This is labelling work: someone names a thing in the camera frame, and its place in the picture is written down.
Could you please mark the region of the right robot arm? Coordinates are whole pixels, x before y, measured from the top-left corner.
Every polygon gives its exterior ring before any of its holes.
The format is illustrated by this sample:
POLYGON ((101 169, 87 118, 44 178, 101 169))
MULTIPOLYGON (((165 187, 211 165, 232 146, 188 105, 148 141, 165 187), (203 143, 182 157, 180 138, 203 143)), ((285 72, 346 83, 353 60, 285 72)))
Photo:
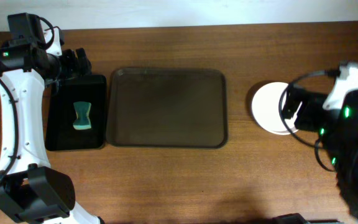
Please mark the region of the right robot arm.
POLYGON ((294 118, 295 128, 318 134, 318 143, 328 153, 340 195, 349 213, 358 219, 358 90, 345 94, 338 109, 325 110, 326 94, 300 86, 285 93, 282 117, 294 118))

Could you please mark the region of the green yellow sponge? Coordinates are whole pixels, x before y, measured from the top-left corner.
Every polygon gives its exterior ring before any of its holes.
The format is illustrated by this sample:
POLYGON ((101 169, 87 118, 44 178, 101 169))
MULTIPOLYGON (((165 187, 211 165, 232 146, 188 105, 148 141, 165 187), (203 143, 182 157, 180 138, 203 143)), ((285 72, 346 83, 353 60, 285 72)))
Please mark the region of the green yellow sponge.
POLYGON ((90 121, 90 110, 91 110, 91 103, 85 101, 77 101, 73 104, 76 119, 73 122, 73 127, 77 131, 91 129, 91 121, 90 121))

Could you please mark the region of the white plate back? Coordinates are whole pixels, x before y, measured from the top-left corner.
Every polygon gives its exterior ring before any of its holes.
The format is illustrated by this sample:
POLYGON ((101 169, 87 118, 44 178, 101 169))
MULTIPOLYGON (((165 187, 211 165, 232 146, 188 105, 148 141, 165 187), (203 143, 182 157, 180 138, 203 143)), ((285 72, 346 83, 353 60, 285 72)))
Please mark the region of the white plate back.
POLYGON ((278 110, 280 96, 287 86, 284 82, 271 82, 261 86, 252 97, 251 112, 256 123, 272 134, 290 134, 278 110))

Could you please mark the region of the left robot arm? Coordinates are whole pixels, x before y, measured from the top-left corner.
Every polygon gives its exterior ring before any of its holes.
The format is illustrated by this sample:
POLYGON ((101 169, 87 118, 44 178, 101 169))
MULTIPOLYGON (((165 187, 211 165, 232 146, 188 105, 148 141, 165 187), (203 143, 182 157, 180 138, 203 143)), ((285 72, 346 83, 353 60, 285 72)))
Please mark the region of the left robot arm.
POLYGON ((72 180, 50 167, 46 153, 45 86, 90 69, 89 62, 78 65, 86 57, 83 49, 73 52, 61 45, 0 49, 0 210, 16 223, 103 223, 76 202, 72 180))

